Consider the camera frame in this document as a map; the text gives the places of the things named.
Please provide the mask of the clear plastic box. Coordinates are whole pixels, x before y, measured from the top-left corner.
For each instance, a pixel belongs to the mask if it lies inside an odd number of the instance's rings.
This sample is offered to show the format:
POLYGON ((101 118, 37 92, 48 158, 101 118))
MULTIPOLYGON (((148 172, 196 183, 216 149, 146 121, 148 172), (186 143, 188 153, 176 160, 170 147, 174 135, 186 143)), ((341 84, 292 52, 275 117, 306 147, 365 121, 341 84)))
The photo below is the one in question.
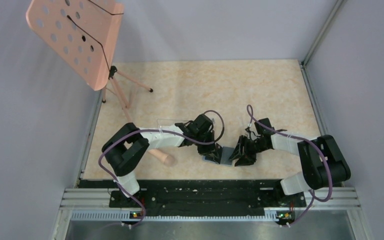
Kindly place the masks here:
POLYGON ((168 119, 168 118, 158 118, 156 120, 158 128, 168 128, 169 126, 175 124, 187 124, 190 120, 187 119, 168 119))

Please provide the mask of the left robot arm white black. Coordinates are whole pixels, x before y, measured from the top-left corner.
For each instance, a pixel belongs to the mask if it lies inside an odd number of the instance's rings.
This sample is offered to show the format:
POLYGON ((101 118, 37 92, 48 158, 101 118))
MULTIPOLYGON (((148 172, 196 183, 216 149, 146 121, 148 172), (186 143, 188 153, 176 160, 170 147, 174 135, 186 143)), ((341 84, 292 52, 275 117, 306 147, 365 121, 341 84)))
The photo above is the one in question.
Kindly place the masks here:
POLYGON ((147 151, 196 145, 199 155, 220 164, 223 149, 217 141, 212 120, 200 114, 194 120, 160 128, 139 128, 129 122, 103 145, 101 151, 115 173, 115 182, 122 187, 121 200, 134 207, 141 198, 134 170, 147 151))

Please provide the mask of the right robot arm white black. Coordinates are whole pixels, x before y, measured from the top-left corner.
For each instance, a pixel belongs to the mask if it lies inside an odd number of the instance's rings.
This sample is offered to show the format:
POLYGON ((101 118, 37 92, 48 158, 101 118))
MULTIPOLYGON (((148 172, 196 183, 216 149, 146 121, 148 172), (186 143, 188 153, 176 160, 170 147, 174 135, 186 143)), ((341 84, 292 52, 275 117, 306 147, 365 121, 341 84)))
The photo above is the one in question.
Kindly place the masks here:
POLYGON ((333 136, 306 139, 284 129, 275 130, 268 118, 258 120, 254 126, 255 137, 241 135, 228 158, 235 161, 236 167, 253 165, 257 154, 267 150, 285 151, 300 159, 301 171, 276 183, 273 200, 277 205, 287 206, 294 194, 328 188, 351 178, 351 170, 333 136))

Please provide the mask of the pink wooden cylinder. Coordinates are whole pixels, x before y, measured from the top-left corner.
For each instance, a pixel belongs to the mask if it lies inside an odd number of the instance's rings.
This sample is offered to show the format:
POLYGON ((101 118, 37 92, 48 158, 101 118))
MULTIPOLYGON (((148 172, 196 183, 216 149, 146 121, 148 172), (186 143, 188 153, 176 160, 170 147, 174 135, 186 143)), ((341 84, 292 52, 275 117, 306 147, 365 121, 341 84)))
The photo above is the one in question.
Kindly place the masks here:
POLYGON ((174 157, 159 149, 150 149, 147 152, 167 167, 171 167, 176 164, 176 159, 174 157))

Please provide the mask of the pink perforated music stand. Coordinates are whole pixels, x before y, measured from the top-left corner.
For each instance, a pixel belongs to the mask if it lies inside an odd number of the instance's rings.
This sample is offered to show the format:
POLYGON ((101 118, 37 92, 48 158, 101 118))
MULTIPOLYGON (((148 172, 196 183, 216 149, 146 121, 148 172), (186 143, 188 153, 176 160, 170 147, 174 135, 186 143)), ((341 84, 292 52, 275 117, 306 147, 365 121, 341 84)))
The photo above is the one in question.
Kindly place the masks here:
POLYGON ((132 99, 116 82, 120 75, 149 92, 153 89, 113 65, 125 6, 116 0, 33 0, 25 17, 28 26, 49 45, 89 87, 113 87, 128 122, 132 99))

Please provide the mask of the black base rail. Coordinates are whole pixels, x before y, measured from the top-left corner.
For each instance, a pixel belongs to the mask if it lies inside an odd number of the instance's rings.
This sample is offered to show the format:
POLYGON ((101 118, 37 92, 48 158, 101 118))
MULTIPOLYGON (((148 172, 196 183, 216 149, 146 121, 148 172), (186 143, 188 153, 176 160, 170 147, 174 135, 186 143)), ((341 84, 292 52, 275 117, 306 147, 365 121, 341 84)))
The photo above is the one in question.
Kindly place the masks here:
POLYGON ((120 190, 111 192, 109 207, 140 208, 147 217, 263 216, 268 208, 307 206, 304 193, 279 196, 278 179, 139 180, 135 200, 120 190))

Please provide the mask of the aluminium frame rail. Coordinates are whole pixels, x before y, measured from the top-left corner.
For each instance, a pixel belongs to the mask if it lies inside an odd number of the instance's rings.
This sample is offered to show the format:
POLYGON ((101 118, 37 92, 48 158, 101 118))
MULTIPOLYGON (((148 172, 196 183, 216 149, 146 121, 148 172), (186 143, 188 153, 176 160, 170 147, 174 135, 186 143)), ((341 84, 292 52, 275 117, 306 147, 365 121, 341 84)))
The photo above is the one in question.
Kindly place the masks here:
POLYGON ((170 181, 147 181, 136 196, 125 197, 115 188, 92 186, 68 188, 60 204, 53 239, 61 240, 68 232, 75 214, 81 219, 103 221, 285 221, 287 213, 298 211, 346 211, 351 231, 358 240, 370 234, 362 218, 357 192, 352 187, 335 187, 327 201, 321 188, 311 194, 301 192, 277 198, 273 188, 250 182, 239 184, 193 181, 185 184, 170 181))

